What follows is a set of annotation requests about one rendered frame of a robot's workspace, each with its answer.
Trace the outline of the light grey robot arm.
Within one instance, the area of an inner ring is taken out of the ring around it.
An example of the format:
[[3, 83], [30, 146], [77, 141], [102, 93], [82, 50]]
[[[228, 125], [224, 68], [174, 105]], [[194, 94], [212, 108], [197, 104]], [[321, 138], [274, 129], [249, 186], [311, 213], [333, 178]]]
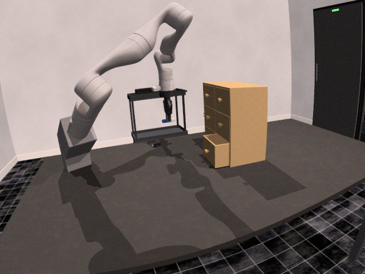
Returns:
[[84, 139], [88, 135], [102, 106], [112, 93], [112, 86], [101, 75], [116, 67], [135, 64], [146, 57], [153, 50], [158, 29], [163, 23], [170, 25], [177, 32], [167, 34], [161, 41], [160, 50], [154, 53], [159, 72], [159, 85], [152, 86], [151, 89], [152, 91], [174, 90], [173, 71], [171, 68], [163, 67], [162, 64], [175, 61], [177, 43], [192, 19], [193, 14], [186, 8], [176, 2], [170, 3], [85, 73], [74, 88], [79, 98], [75, 103], [67, 133], [75, 139]]

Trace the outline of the light wooden chest of drawers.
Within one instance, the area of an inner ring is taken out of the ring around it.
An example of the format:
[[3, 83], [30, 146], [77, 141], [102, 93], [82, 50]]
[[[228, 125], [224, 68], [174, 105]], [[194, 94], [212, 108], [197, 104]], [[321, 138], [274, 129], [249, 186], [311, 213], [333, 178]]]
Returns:
[[[230, 141], [212, 129], [216, 134], [230, 142], [230, 165], [240, 166], [265, 160], [267, 138], [267, 87], [250, 83], [204, 82], [215, 88], [229, 89], [230, 115], [204, 103], [230, 117]], [[221, 86], [217, 86], [217, 85]], [[224, 87], [222, 87], [224, 86]], [[236, 88], [239, 87], [239, 88]]]

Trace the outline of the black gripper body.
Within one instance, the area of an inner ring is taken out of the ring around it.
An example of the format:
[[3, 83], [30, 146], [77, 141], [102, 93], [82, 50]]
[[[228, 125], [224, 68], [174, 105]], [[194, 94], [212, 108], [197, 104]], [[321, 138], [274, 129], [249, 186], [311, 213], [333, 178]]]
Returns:
[[166, 102], [166, 107], [168, 104], [168, 100], [171, 103], [171, 97], [173, 97], [175, 95], [175, 90], [171, 90], [171, 91], [159, 91], [159, 95], [161, 98], [164, 98], [165, 102]]

